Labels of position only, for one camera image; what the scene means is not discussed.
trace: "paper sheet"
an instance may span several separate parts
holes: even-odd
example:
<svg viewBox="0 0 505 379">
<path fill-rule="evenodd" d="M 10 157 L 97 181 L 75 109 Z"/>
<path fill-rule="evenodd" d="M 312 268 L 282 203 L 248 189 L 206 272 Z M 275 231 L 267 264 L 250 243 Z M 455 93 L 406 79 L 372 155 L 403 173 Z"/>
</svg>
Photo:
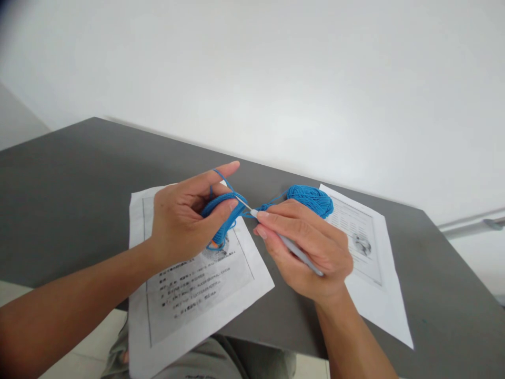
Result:
<svg viewBox="0 0 505 379">
<path fill-rule="evenodd" d="M 359 314 L 413 349 L 386 219 L 323 184 L 319 189 L 334 204 L 326 221 L 348 237 L 354 270 L 346 285 Z"/>
<path fill-rule="evenodd" d="M 130 247 L 150 237 L 154 195 L 162 188 L 132 194 Z M 223 250 L 204 250 L 169 267 L 130 296 L 130 376 L 152 378 L 272 288 L 268 269 L 239 217 Z"/>
</svg>

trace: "light blue crochet hook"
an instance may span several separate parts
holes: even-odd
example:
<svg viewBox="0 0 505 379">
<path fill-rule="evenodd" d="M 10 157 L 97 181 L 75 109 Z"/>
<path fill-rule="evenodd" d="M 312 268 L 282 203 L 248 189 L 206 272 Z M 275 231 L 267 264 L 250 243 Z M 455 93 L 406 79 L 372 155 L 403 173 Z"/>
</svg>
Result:
<svg viewBox="0 0 505 379">
<path fill-rule="evenodd" d="M 244 204 L 246 207 L 248 207 L 248 208 L 249 208 L 250 213 L 251 213 L 251 215 L 252 215 L 254 218 L 256 218 L 256 219 L 258 218 L 258 217 L 256 217 L 256 216 L 258 215 L 258 211 L 257 211 L 257 210 L 252 209 L 249 205 L 247 205 L 246 203 L 244 203 L 244 202 L 243 202 L 241 199 L 239 199 L 237 196 L 236 196 L 236 198 L 237 198 L 237 199 L 238 199 L 238 200 L 239 200 L 242 204 Z M 319 269 L 317 269 L 317 267 L 315 267 L 315 266 L 314 266 L 314 264 L 313 264 L 313 263 L 312 263 L 312 261 L 311 261 L 311 260 L 307 257 L 307 255 L 306 255 L 306 254 L 305 254 L 302 250 L 300 250 L 300 248 L 299 248 L 297 245 L 295 245 L 295 243 L 294 243 L 292 240 L 290 240 L 290 239 L 288 239 L 288 238 L 284 237 L 283 235 L 281 235 L 281 234 L 279 234 L 279 233 L 277 233 L 277 232 L 276 232 L 276 234 L 279 236 L 279 238 L 282 240 L 282 242 L 284 242 L 284 244 L 287 246 L 287 248 L 288 248 L 288 249 L 290 249 L 290 250 L 291 250 L 291 252 L 292 252 L 293 254 L 295 254 L 298 258 L 300 258 L 300 260 L 301 260 L 303 263 L 305 263 L 307 266 L 309 266 L 309 268 L 310 268 L 312 271 L 314 271 L 314 272 L 315 272 L 317 275 L 319 275 L 319 276 L 324 276 L 324 274 L 322 273 L 322 271 L 321 271 L 321 270 L 319 270 Z"/>
</svg>

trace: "blue yarn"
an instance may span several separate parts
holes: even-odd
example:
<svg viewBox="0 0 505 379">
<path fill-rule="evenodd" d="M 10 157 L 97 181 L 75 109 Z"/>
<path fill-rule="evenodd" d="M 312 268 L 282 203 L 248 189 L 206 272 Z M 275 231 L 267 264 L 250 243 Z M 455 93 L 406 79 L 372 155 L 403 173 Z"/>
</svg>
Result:
<svg viewBox="0 0 505 379">
<path fill-rule="evenodd" d="M 231 198 L 240 198 L 244 203 L 247 203 L 245 197 L 240 195 L 238 192 L 235 192 L 233 187 L 228 183 L 226 178 L 216 169 L 214 170 L 223 178 L 228 188 L 230 188 L 231 192 L 225 193 L 223 195 L 217 196 L 215 199 L 212 199 L 204 208 L 204 210 L 200 213 L 202 217 L 207 217 L 211 214 L 211 212 L 216 208 L 221 202 L 231 199 Z M 274 198 L 267 204 L 263 204 L 261 207 L 256 208 L 258 211 L 266 211 L 269 209 L 275 201 L 279 200 L 281 197 L 287 194 L 286 197 L 288 199 L 293 198 L 298 202 L 304 204 L 306 207 L 316 212 L 322 218 L 328 217 L 333 212 L 333 201 L 331 198 L 320 189 L 303 186 L 303 185 L 294 185 L 288 188 L 287 191 L 283 192 L 280 196 Z M 212 187 L 210 188 L 210 198 L 213 197 Z M 214 235 L 212 239 L 213 242 L 217 245 L 217 248 L 212 247 L 211 244 L 207 246 L 209 250 L 221 250 L 225 244 L 226 233 L 228 230 L 232 229 L 236 225 L 236 219 L 239 216 L 242 217 L 253 217 L 248 211 L 245 210 L 245 205 L 241 202 L 235 207 L 235 209 L 231 212 L 230 217 L 226 222 L 219 228 L 217 233 Z"/>
</svg>

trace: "wrist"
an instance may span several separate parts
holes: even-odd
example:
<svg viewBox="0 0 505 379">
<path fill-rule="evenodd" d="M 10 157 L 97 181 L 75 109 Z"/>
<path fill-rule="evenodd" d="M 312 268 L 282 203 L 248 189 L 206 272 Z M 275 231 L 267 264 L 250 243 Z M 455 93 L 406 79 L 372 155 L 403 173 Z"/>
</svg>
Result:
<svg viewBox="0 0 505 379">
<path fill-rule="evenodd" d="M 322 312 L 327 317 L 334 320 L 348 321 L 356 315 L 359 316 L 345 284 L 342 290 L 334 296 L 318 299 L 315 303 L 318 312 Z"/>
<path fill-rule="evenodd" d="M 141 244 L 133 247 L 133 250 L 136 250 L 136 253 L 142 257 L 142 263 L 148 266 L 148 269 L 153 272 L 153 275 L 176 264 L 176 262 L 172 263 L 169 261 L 167 254 L 159 254 L 156 251 L 152 238 L 148 238 Z"/>
</svg>

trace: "white floor tile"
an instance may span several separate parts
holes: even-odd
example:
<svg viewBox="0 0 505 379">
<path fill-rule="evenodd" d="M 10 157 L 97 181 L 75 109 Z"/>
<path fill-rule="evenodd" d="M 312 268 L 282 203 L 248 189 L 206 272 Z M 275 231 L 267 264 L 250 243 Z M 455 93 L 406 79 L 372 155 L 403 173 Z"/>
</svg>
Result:
<svg viewBox="0 0 505 379">
<path fill-rule="evenodd" d="M 88 356 L 101 361 L 107 360 L 110 347 L 117 340 L 117 335 L 126 320 L 126 312 L 112 310 L 109 315 L 73 350 L 73 353 Z"/>
<path fill-rule="evenodd" d="M 330 376 L 330 362 L 329 361 L 325 361 L 325 365 L 326 365 L 326 377 L 328 379 L 331 379 L 331 376 Z"/>
<path fill-rule="evenodd" d="M 105 361 L 68 353 L 40 379 L 98 379 L 105 369 Z"/>
<path fill-rule="evenodd" d="M 0 307 L 24 295 L 25 293 L 30 292 L 31 290 L 32 289 L 29 287 L 0 281 Z"/>
<path fill-rule="evenodd" d="M 307 355 L 296 355 L 294 379 L 327 379 L 326 361 Z"/>
</svg>

